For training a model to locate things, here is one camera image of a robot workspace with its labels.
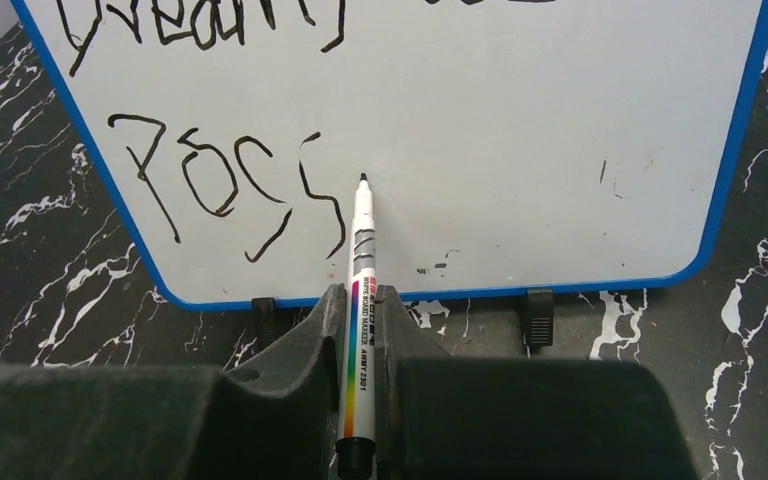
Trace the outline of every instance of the handwritten word dream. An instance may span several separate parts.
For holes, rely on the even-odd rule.
[[[98,33],[99,27],[103,24],[106,14],[112,14],[111,18],[118,18],[131,31],[134,40],[143,43],[143,29],[140,23],[140,14],[138,7],[140,0],[131,0],[127,11],[112,5],[112,2],[102,2],[94,0],[94,16],[83,32],[76,31],[76,23],[81,23],[77,18],[70,16],[63,5],[64,0],[57,0],[57,9],[60,13],[60,22],[63,26],[63,33],[69,42],[69,45],[78,53],[72,66],[69,68],[69,76],[74,77],[81,63],[87,55],[87,50],[92,45],[93,40]],[[243,0],[196,0],[184,4],[184,0],[178,0],[177,8],[174,12],[171,8],[162,8],[159,5],[160,0],[151,0],[151,20],[154,21],[153,34],[156,35],[161,45],[170,45],[173,42],[189,40],[201,50],[213,48],[218,40],[227,41],[236,38],[240,45],[246,44],[246,21],[251,20],[251,16],[262,16],[263,21],[269,25],[269,28],[276,30],[278,20],[275,18],[275,12],[272,8],[272,0],[257,0],[254,8],[246,9],[246,5],[254,3],[253,1],[244,2]],[[304,21],[311,27],[316,27],[316,20],[311,16],[305,0],[296,0],[298,2],[297,12],[304,18]],[[337,33],[333,40],[328,42],[320,49],[322,53],[328,53],[341,43],[345,37],[346,23],[346,1],[335,0],[337,15]],[[483,3],[485,0],[449,0],[460,2],[471,6]],[[517,3],[545,3],[554,0],[507,0]],[[440,0],[425,0],[429,5],[440,3]]]

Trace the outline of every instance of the black marker writing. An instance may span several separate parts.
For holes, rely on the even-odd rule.
[[[327,257],[325,257],[326,259],[328,259],[333,257],[334,254],[340,250],[343,244],[346,243],[346,223],[343,221],[343,214],[340,212],[340,202],[338,202],[336,198],[330,195],[317,195],[310,191],[310,185],[307,182],[307,175],[305,175],[304,173],[304,165],[302,165],[302,159],[301,159],[301,150],[304,144],[307,142],[312,142],[321,136],[322,136],[321,133],[316,132],[313,135],[304,139],[301,145],[299,145],[299,176],[302,177],[302,185],[304,185],[305,195],[307,195],[308,197],[314,200],[325,200],[334,204],[334,213],[337,216],[337,223],[340,225],[340,241],[337,242],[337,246],[335,246],[334,249],[331,250],[331,253],[328,254]]]
[[[193,196],[196,197],[196,202],[198,202],[198,204],[201,205],[201,208],[203,208],[205,212],[211,215],[215,215],[217,217],[227,217],[229,213],[234,211],[233,208],[229,208],[229,205],[231,205],[231,202],[234,201],[234,198],[237,197],[237,193],[239,193],[240,191],[240,189],[237,187],[237,177],[234,176],[234,171],[231,170],[231,164],[228,163],[228,159],[225,158],[225,155],[223,155],[218,148],[210,144],[193,143],[190,141],[190,135],[196,132],[198,132],[198,128],[191,128],[187,130],[186,133],[181,135],[181,138],[178,139],[178,143],[180,143],[181,145],[186,145],[195,150],[195,152],[192,152],[186,157],[184,157],[184,161],[181,162],[181,169],[184,171],[184,179],[187,180],[187,185],[190,186],[190,191],[192,191]],[[196,157],[199,156],[198,152],[202,152],[205,150],[209,152],[213,152],[217,157],[219,157],[220,160],[222,160],[222,164],[225,166],[225,171],[228,172],[228,176],[231,178],[231,186],[232,186],[231,193],[228,194],[228,198],[226,198],[225,202],[222,205],[220,205],[219,208],[217,208],[216,210],[211,210],[210,208],[208,208],[207,205],[204,204],[204,202],[201,200],[201,196],[199,196],[198,194],[198,191],[196,191],[195,185],[193,185],[192,179],[190,179],[190,173],[188,168],[190,162],[195,160]]]
[[[187,6],[184,5],[184,0],[178,0],[177,10],[174,15],[170,15],[169,12],[164,11],[158,5],[159,0],[151,0],[151,14],[154,17],[154,26],[157,33],[157,40],[161,45],[169,45],[172,42],[192,38],[195,45],[201,50],[210,50],[213,48],[218,39],[226,41],[237,36],[237,41],[240,45],[245,45],[245,11],[243,0],[230,0],[231,6],[234,10],[234,18],[232,22],[227,26],[223,23],[222,15],[219,6],[223,0],[197,0],[193,7],[188,11]],[[260,2],[260,9],[263,12],[263,19],[269,28],[276,30],[278,28],[277,20],[275,18],[275,11],[272,8],[272,0],[258,0]],[[440,0],[425,0],[429,5],[436,5]],[[516,3],[547,3],[554,0],[508,0],[509,2]],[[483,3],[484,0],[461,0],[466,5],[478,5]],[[315,27],[316,21],[310,16],[310,12],[307,8],[305,0],[298,0],[299,11],[305,22]],[[339,0],[337,6],[337,35],[333,40],[328,42],[327,45],[322,47],[320,51],[322,53],[328,53],[334,48],[338,47],[345,40],[346,35],[346,0]],[[139,0],[131,0],[130,3],[130,15],[126,15],[118,8],[107,5],[106,10],[113,13],[119,19],[121,19],[125,25],[131,30],[134,35],[134,40],[137,43],[143,43],[142,33],[140,31],[140,18],[137,8],[139,6]],[[93,39],[98,32],[99,25],[102,23],[102,9],[101,0],[95,0],[96,16],[93,19],[90,29],[87,31],[84,39],[78,43],[76,40],[81,40],[80,37],[72,32],[72,28],[69,25],[69,21],[66,18],[66,12],[63,7],[63,0],[57,0],[57,9],[60,12],[60,21],[63,25],[63,31],[66,37],[69,39],[69,44],[78,52],[78,56],[69,69],[69,75],[74,77],[75,73],[80,68],[84,57],[87,55],[87,50],[90,47]],[[205,15],[207,16],[207,22],[204,22]],[[181,29],[185,28],[185,21],[189,19],[189,30]],[[203,31],[204,25],[207,25],[207,30]],[[169,26],[174,26],[179,29],[174,33],[167,31]]]
[[[263,244],[262,247],[260,247],[260,250],[257,251],[257,253],[254,255],[254,257],[249,256],[249,252],[244,252],[246,255],[246,260],[249,261],[249,263],[256,263],[258,260],[260,260],[260,257],[263,256],[264,253],[266,253],[266,249],[269,248],[270,245],[275,243],[275,240],[278,240],[278,237],[281,236],[282,233],[284,233],[284,229],[287,228],[287,224],[290,223],[290,215],[293,214],[293,209],[287,211],[287,214],[284,215],[284,219],[281,221],[281,226],[278,227],[278,231],[273,233],[271,237],[266,241],[266,243]]]
[[[243,171],[243,175],[246,176],[246,179],[249,181],[249,183],[251,183],[252,187],[254,187],[254,189],[257,190],[259,194],[263,195],[267,200],[275,203],[284,203],[283,200],[278,200],[272,195],[266,193],[262,188],[260,188],[260,185],[254,181],[251,173],[249,173],[249,169],[246,168],[246,164],[243,163],[243,157],[240,155],[240,147],[246,143],[253,143],[257,145],[258,148],[263,151],[263,153],[265,153],[269,158],[272,158],[272,152],[269,151],[269,149],[266,148],[266,145],[261,143],[260,140],[248,135],[245,137],[240,137],[236,142],[234,142],[234,155],[237,157],[237,163],[240,165],[240,169]]]
[[[143,37],[140,35],[140,17],[137,16],[137,5],[139,3],[140,3],[140,0],[131,0],[131,5],[130,5],[131,19],[130,20],[128,19],[128,17],[125,16],[124,13],[122,13],[121,10],[114,7],[113,5],[108,4],[107,11],[121,18],[122,21],[125,22],[125,25],[127,25],[128,28],[131,29],[131,33],[134,34],[134,40],[136,40],[137,43],[143,43]]]
[[[146,123],[149,125],[154,125],[157,127],[157,132],[154,135],[154,139],[152,140],[151,146],[148,149],[148,152],[144,156],[142,160],[140,160],[140,157],[134,153],[133,149],[130,146],[125,146],[125,149],[128,151],[128,153],[131,155],[132,160],[134,161],[134,164],[137,166],[137,178],[142,180],[146,183],[149,190],[151,191],[152,196],[154,197],[155,201],[157,202],[157,205],[160,207],[161,211],[163,212],[164,216],[166,217],[167,222],[169,222],[169,225],[172,228],[172,231],[174,233],[175,242],[181,243],[181,238],[178,234],[178,229],[176,228],[174,222],[172,221],[172,217],[169,214],[168,210],[166,209],[166,206],[163,204],[163,201],[160,199],[160,195],[157,193],[157,190],[155,189],[154,185],[152,184],[151,180],[149,179],[147,168],[149,166],[149,163],[151,162],[152,158],[154,157],[155,152],[157,151],[158,145],[166,133],[166,124],[163,123],[160,120],[145,117],[141,115],[132,115],[132,114],[124,114],[119,113],[115,115],[111,115],[108,118],[108,125],[113,128],[116,126],[116,123],[120,120],[131,120],[131,121],[137,121]],[[233,167],[231,163],[228,161],[228,158],[225,156],[222,151],[208,143],[197,143],[193,140],[193,136],[195,136],[199,132],[199,129],[197,127],[190,128],[186,132],[184,132],[183,135],[181,135],[180,138],[177,140],[177,144],[184,145],[186,147],[191,148],[193,151],[188,153],[183,161],[181,162],[181,169],[183,172],[184,180],[187,183],[187,186],[190,188],[190,192],[193,195],[193,198],[195,199],[196,203],[201,206],[201,208],[207,212],[210,215],[216,216],[216,217],[227,217],[233,210],[233,203],[237,198],[237,195],[239,194],[239,185],[237,183],[236,175],[234,174]],[[312,142],[314,140],[317,140],[322,137],[322,134],[319,132],[316,132],[307,138],[305,138],[301,144],[299,145],[299,177],[302,180],[302,186],[304,188],[305,195],[312,199],[317,201],[326,201],[333,205],[334,207],[334,216],[337,220],[337,225],[339,228],[339,240],[337,241],[336,246],[331,249],[331,251],[328,253],[328,256],[326,258],[331,258],[336,254],[345,244],[346,242],[346,224],[343,221],[343,215],[340,210],[340,203],[339,201],[330,195],[321,195],[313,193],[310,189],[310,183],[307,178],[307,174],[305,172],[304,165],[301,161],[301,149],[302,147],[308,143]],[[274,202],[278,204],[284,204],[283,200],[280,200],[269,193],[266,192],[266,190],[261,187],[252,176],[251,172],[246,168],[245,163],[243,162],[243,156],[242,156],[242,147],[247,144],[252,144],[258,149],[260,149],[263,153],[266,154],[266,156],[270,159],[273,158],[272,152],[269,150],[269,148],[264,145],[260,140],[246,135],[243,137],[240,137],[237,139],[236,142],[234,142],[234,154],[237,158],[237,164],[240,166],[240,170],[242,170],[243,175],[248,180],[249,184],[251,184],[252,188],[254,188],[263,198]],[[225,167],[225,172],[227,173],[229,180],[231,182],[231,191],[228,193],[227,197],[225,198],[224,202],[222,202],[222,205],[220,205],[217,208],[210,208],[207,206],[204,201],[201,198],[201,195],[199,194],[198,189],[196,188],[195,184],[193,183],[193,180],[190,176],[190,167],[191,162],[196,161],[198,159],[203,159],[199,161],[206,161],[207,157],[204,157],[204,155],[214,155],[216,158],[218,158],[222,165]],[[258,249],[257,253],[254,254],[254,256],[249,255],[247,251],[244,251],[246,259],[251,263],[256,263],[259,261],[263,255],[269,250],[269,247],[275,243],[276,240],[284,233],[284,231],[287,228],[287,225],[290,222],[290,218],[292,217],[293,208],[289,208],[287,210],[287,213],[284,215],[284,218],[281,222],[281,225],[279,226],[278,230],[270,236],[266,242]]]
[[[346,0],[340,0],[340,8],[337,10],[337,37],[322,47],[322,53],[328,53],[337,45],[343,43],[346,37]]]
[[[66,33],[69,45],[72,45],[72,48],[78,51],[78,56],[72,63],[72,67],[69,68],[69,76],[74,77],[75,72],[78,71],[81,62],[84,61],[84,57],[87,55],[87,49],[90,48],[90,44],[92,43],[93,38],[95,38],[96,32],[98,32],[98,25],[101,23],[101,0],[95,0],[95,18],[80,44],[75,41],[80,40],[80,37],[72,33],[72,29],[69,27],[69,20],[66,18],[66,10],[63,8],[63,0],[57,0],[57,11],[60,12],[60,23],[63,25],[63,31]]]
[[[157,145],[160,143],[160,138],[163,136],[164,133],[166,133],[166,124],[161,122],[160,120],[155,120],[153,118],[147,118],[142,117],[140,115],[128,115],[125,113],[118,113],[115,115],[111,115],[107,119],[107,125],[110,128],[116,127],[116,121],[117,120],[133,120],[138,122],[144,122],[148,123],[150,125],[155,125],[158,127],[157,133],[154,135],[154,140],[151,142],[151,146],[148,149],[148,152],[145,155],[145,158],[140,161],[137,158],[137,155],[134,154],[134,151],[131,149],[131,147],[125,147],[126,150],[128,150],[128,153],[131,154],[131,159],[134,161],[134,164],[137,166],[137,178],[142,180],[146,183],[148,186],[148,189],[151,191],[152,196],[154,196],[154,200],[157,202],[157,205],[160,207],[160,210],[163,212],[163,215],[166,217],[166,221],[169,222],[169,226],[172,227],[172,234],[174,235],[174,239],[176,243],[181,243],[181,236],[178,235],[178,229],[175,227],[175,222],[172,221],[172,217],[169,215],[169,212],[166,210],[166,206],[163,205],[163,201],[160,200],[160,195],[157,194],[157,190],[155,190],[154,185],[152,185],[151,180],[149,180],[148,175],[146,175],[146,168],[148,168],[148,163],[151,161],[152,156],[154,156],[154,152],[157,150]]]

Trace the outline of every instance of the black plastic clip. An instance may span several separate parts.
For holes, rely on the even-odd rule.
[[[555,331],[555,294],[529,290],[519,311],[522,341],[529,348],[552,346]]]
[[[257,329],[258,350],[262,351],[280,337],[275,319],[275,298],[252,299],[252,317]]]

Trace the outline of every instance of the blue whiteboard frame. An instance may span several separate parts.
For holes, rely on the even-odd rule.
[[[137,249],[145,261],[145,265],[148,268],[149,274],[157,284],[157,290],[161,295],[166,297],[173,304],[193,311],[208,312],[208,311],[221,311],[221,310],[250,310],[252,305],[251,301],[239,301],[239,302],[220,302],[220,303],[205,303],[195,304],[182,300],[175,294],[173,294],[163,278],[160,276],[160,271],[157,269],[151,256],[148,253],[145,241],[140,235],[139,229],[134,222],[131,213],[125,206],[125,202],[122,199],[122,194],[116,187],[116,183],[113,181],[113,177],[110,174],[110,170],[104,163],[101,152],[96,145],[95,140],[90,134],[89,128],[87,128],[84,122],[83,116],[78,109],[78,105],[75,103],[75,99],[72,98],[72,94],[69,91],[69,87],[66,85],[66,81],[63,75],[60,73],[60,69],[57,68],[57,64],[54,61],[54,57],[48,49],[48,46],[43,40],[42,34],[34,22],[31,13],[28,10],[28,6],[25,4],[26,0],[10,0],[13,3],[13,8],[16,9],[16,13],[19,15],[19,20],[25,29],[25,32],[30,37],[31,42],[34,44],[34,48],[42,60],[42,64],[48,72],[51,82],[54,84],[54,88],[57,90],[57,94],[63,105],[66,107],[66,111],[72,119],[75,128],[78,130],[78,134],[81,136],[84,144],[90,152],[93,159],[93,165],[98,170],[101,179],[107,187],[107,191],[113,198],[113,203],[122,216],[122,221],[128,228],[131,234],[131,238],[137,245]],[[505,287],[505,288],[481,288],[473,290],[443,290],[443,291],[425,291],[425,292],[413,292],[401,294],[402,300],[406,302],[418,301],[418,300],[450,300],[450,299],[462,299],[462,298],[481,298],[481,297],[503,297],[503,296],[515,296],[523,295],[528,289],[531,288],[550,288],[555,293],[574,293],[581,291],[597,291],[597,290],[627,290],[635,288],[659,288],[675,285],[683,282],[693,275],[708,263],[711,255],[714,252],[714,245],[717,241],[717,233],[720,229],[720,222],[725,212],[726,200],[728,198],[729,189],[731,188],[731,182],[734,177],[734,172],[737,168],[738,155],[740,154],[740,148],[743,144],[743,137],[746,133],[746,127],[749,124],[749,118],[752,115],[752,104],[755,100],[755,92],[758,89],[758,84],[761,81],[761,69],[764,64],[764,57],[768,48],[768,0],[762,0],[761,9],[758,13],[758,21],[755,24],[755,32],[752,36],[752,43],[749,47],[749,55],[746,59],[746,65],[743,70],[743,77],[740,81],[740,90],[737,94],[737,101],[735,102],[734,113],[732,114],[731,124],[729,125],[728,136],[726,137],[726,144],[723,150],[723,158],[720,162],[720,169],[717,172],[717,180],[714,185],[714,194],[711,198],[711,205],[708,208],[708,218],[705,221],[705,229],[702,232],[702,240],[699,245],[699,251],[696,254],[696,258],[685,267],[683,270],[666,277],[649,278],[649,279],[637,279],[637,280],[622,280],[612,282],[591,282],[591,283],[570,283],[562,285],[529,285],[522,287]],[[310,307],[319,301],[319,297],[315,298],[291,298],[291,299],[276,299],[276,303],[279,308],[296,308],[296,307]]]

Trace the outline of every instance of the rainbow stripe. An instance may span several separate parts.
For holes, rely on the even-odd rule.
[[[355,427],[355,380],[357,379],[357,327],[358,327],[358,306],[360,305],[360,281],[352,284],[352,312],[349,318],[349,329],[351,342],[349,342],[349,372],[346,376],[346,417],[345,427],[343,428],[343,437],[351,437]]]

